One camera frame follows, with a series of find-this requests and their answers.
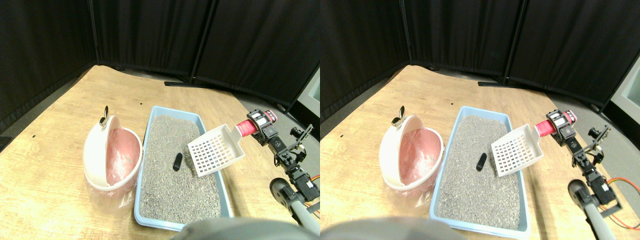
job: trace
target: cable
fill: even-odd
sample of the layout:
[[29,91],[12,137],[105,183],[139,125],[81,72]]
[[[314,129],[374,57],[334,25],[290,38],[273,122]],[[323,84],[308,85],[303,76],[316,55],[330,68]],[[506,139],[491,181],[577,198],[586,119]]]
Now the cable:
[[615,182],[615,181],[617,181],[617,180],[622,180],[622,181],[627,182],[628,184],[631,184],[631,186],[633,186],[634,188],[636,188],[636,190],[638,191],[638,193],[640,193],[640,188],[639,188],[638,186],[636,186],[633,182],[629,181],[628,179],[626,179],[626,178],[624,178],[624,177],[614,177],[614,178],[612,178],[612,179],[609,179],[609,180],[607,181],[607,184],[610,184],[610,183]]
[[[633,182],[629,181],[628,179],[626,179],[624,177],[615,177],[615,178],[609,179],[607,181],[607,184],[611,184],[611,183],[613,183],[615,181],[618,181],[618,180],[624,181],[624,182],[632,185],[638,191],[638,193],[640,193],[640,188],[638,186],[636,186]],[[607,208],[604,207],[604,206],[600,206],[600,208],[604,209],[604,210],[607,210]],[[613,216],[613,218],[616,218],[616,220],[618,220],[622,225],[620,225],[617,222],[613,221],[613,218],[611,218],[611,216]],[[613,221],[613,223],[615,223],[616,225],[621,226],[623,228],[640,231],[640,228],[638,228],[638,227],[640,227],[640,223],[638,223],[638,225],[636,225],[635,227],[628,226],[627,224],[622,222],[615,214],[610,215],[609,219],[611,219],[611,221]]]

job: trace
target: wooden table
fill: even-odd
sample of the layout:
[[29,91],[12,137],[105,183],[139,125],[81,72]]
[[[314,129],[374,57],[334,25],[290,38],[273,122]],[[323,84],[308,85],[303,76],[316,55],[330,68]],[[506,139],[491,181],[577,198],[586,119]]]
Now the wooden table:
[[[247,110],[229,92],[164,86],[162,81],[94,66],[0,153],[0,236],[19,239],[168,239],[169,230],[144,227],[133,213],[106,216],[89,202],[82,150],[104,106],[122,126],[145,135],[155,105],[197,113],[204,125],[235,125]],[[273,155],[253,138],[240,145],[246,157],[222,170],[235,216],[295,223],[271,196],[269,183],[285,177]]]
[[[402,215],[389,204],[383,189],[378,150],[391,119],[403,105],[406,115],[419,116],[425,126],[440,133],[445,144],[462,106],[505,113],[514,128],[541,122],[556,109],[544,93],[480,87],[477,81],[448,77],[417,66],[405,67],[321,141],[323,228],[358,218]],[[593,239],[584,213],[567,192],[572,179],[584,180],[580,170],[571,167],[569,151],[551,137],[543,138],[540,145],[545,157],[524,170],[531,239]],[[602,165],[597,168],[609,176]],[[627,224],[637,224],[637,216],[618,188],[613,188],[623,204],[617,217]],[[606,222],[618,239],[640,239],[640,232],[618,227],[608,219]],[[470,239],[495,238],[460,232]]]

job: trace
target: litter box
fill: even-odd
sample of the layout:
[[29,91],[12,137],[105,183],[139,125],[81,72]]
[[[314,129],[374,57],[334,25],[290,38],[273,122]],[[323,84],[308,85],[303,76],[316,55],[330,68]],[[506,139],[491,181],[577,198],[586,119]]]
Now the litter box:
[[[456,122],[453,125],[453,130],[451,131],[451,136],[449,137],[449,142],[447,144],[447,149],[445,150],[444,159],[442,160],[442,168],[440,171],[444,171],[447,167],[447,159],[449,158],[449,147],[453,143],[453,139],[455,138],[456,129],[458,128],[458,124],[462,121],[467,115],[477,115],[487,119],[498,120],[504,122],[504,125],[507,127],[507,132],[511,131],[511,121],[509,120],[509,116],[504,113],[496,113],[494,111],[487,111],[479,108],[472,108],[468,106],[463,106],[460,108],[460,112],[458,113],[458,117],[456,118]],[[431,199],[431,207],[429,209],[429,217],[434,220],[442,221],[448,224],[452,228],[457,228],[461,230],[467,230],[472,232],[480,232],[483,234],[490,234],[501,237],[511,237],[518,239],[525,239],[531,235],[531,223],[529,222],[529,205],[527,205],[527,192],[524,188],[524,176],[522,175],[522,170],[514,173],[518,179],[518,191],[520,195],[520,224],[518,225],[518,230],[511,230],[506,228],[492,227],[481,225],[477,223],[469,223],[466,221],[453,220],[449,218],[441,218],[438,216],[438,202],[440,201],[440,182],[442,181],[442,175],[438,175],[438,179],[436,180],[435,190],[433,192],[433,198]]]
[[[136,203],[133,209],[134,216],[136,217],[136,221],[140,225],[162,228],[167,230],[180,231],[185,226],[185,224],[181,223],[173,223],[170,221],[157,220],[152,218],[145,218],[140,215],[140,193],[142,192],[142,176],[144,173],[145,167],[145,157],[147,156],[147,137],[149,134],[149,130],[151,129],[151,123],[153,122],[153,118],[159,115],[168,115],[174,118],[189,120],[198,126],[200,130],[200,135],[203,135],[207,130],[204,128],[204,124],[202,123],[202,119],[200,115],[195,113],[189,113],[185,111],[180,111],[171,108],[164,108],[161,106],[154,106],[151,109],[151,115],[149,115],[149,122],[147,124],[147,131],[145,132],[145,141],[144,141],[144,155],[142,157],[142,165],[140,165],[140,174],[138,174],[138,187],[136,188]],[[222,173],[220,171],[214,172],[213,175],[216,177],[216,187],[218,187],[218,194],[220,196],[220,216],[221,217],[233,217],[233,211],[231,211],[231,206],[229,205],[229,197],[227,195],[227,190],[225,189],[225,182],[222,179]]]

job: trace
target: black panel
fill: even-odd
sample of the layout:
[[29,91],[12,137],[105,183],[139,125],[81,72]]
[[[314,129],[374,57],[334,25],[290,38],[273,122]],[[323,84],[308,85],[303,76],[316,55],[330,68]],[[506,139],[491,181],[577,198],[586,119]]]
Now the black panel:
[[320,62],[318,1],[220,1],[196,73],[290,106]]
[[519,1],[404,0],[413,64],[501,76]]
[[93,63],[87,1],[0,1],[0,132]]
[[640,51],[640,1],[530,1],[510,79],[603,106]]
[[611,120],[618,130],[624,134],[629,141],[631,141],[636,148],[640,149],[640,124],[636,122],[631,116],[620,109],[614,102],[607,104],[607,107],[602,111],[609,120]]
[[321,2],[322,122],[406,66],[409,54],[398,1]]
[[94,0],[99,64],[190,75],[210,4]]

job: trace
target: white litter scoop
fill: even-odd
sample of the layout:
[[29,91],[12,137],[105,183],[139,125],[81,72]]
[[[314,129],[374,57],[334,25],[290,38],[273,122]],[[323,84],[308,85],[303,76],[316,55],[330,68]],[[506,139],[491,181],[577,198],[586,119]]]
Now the white litter scoop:
[[554,134],[559,126],[573,125],[577,120],[571,110],[564,113],[555,110],[547,116],[549,120],[536,124],[533,131],[525,124],[491,144],[498,177],[515,173],[542,159],[540,138]]
[[240,147],[240,139],[278,120],[271,110],[252,111],[247,117],[249,119],[237,124],[233,131],[223,124],[188,144],[198,177],[220,171],[242,159],[244,151]]

